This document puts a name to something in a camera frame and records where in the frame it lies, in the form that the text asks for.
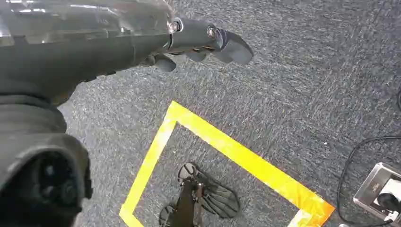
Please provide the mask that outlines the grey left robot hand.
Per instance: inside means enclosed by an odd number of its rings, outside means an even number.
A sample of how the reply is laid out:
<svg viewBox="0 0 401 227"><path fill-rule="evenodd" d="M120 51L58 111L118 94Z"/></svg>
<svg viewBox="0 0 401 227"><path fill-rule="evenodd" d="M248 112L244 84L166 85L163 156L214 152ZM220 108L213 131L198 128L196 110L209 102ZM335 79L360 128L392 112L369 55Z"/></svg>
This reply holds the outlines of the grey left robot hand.
<svg viewBox="0 0 401 227"><path fill-rule="evenodd" d="M253 58L241 36L177 17L165 0L1 1L1 226L73 226L93 193L90 157L59 106L81 83L137 66L170 72L181 54Z"/></svg>

